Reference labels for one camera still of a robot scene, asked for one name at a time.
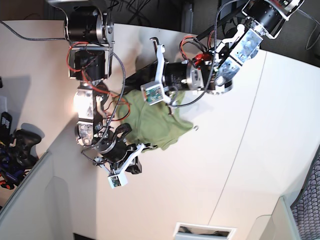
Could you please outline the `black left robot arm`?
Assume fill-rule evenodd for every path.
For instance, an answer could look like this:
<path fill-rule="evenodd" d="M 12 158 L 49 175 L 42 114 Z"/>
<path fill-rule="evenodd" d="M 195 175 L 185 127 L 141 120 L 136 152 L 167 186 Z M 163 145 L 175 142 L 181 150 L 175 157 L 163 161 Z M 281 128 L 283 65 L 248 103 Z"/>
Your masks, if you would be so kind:
<path fill-rule="evenodd" d="M 266 36 L 275 39 L 302 0 L 249 0 L 198 36 L 185 36 L 180 44 L 182 62 L 168 62 L 165 46 L 157 37 L 151 41 L 156 61 L 126 79 L 125 86 L 140 90 L 149 105 L 164 102 L 179 108 L 176 96 L 183 91 L 224 94 L 233 87 L 233 78 L 244 63 L 253 59 Z M 241 12 L 244 23 L 233 28 L 229 37 L 217 41 L 217 28 Z"/>

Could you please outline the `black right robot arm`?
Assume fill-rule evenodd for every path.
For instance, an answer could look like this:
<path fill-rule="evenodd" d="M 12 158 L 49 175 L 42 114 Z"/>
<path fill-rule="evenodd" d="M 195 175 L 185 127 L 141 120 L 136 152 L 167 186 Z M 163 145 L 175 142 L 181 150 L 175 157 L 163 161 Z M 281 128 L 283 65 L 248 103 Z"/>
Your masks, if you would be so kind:
<path fill-rule="evenodd" d="M 75 139 L 82 154 L 96 150 L 90 159 L 119 178 L 124 172 L 142 172 L 139 154 L 146 146 L 134 137 L 135 92 L 128 91 L 122 78 L 119 93 L 106 85 L 112 73 L 114 31 L 111 12 L 117 0 L 75 0 L 65 10 L 64 35 L 69 42 L 66 65 L 71 78 L 79 81 L 74 95 L 77 108 Z"/>

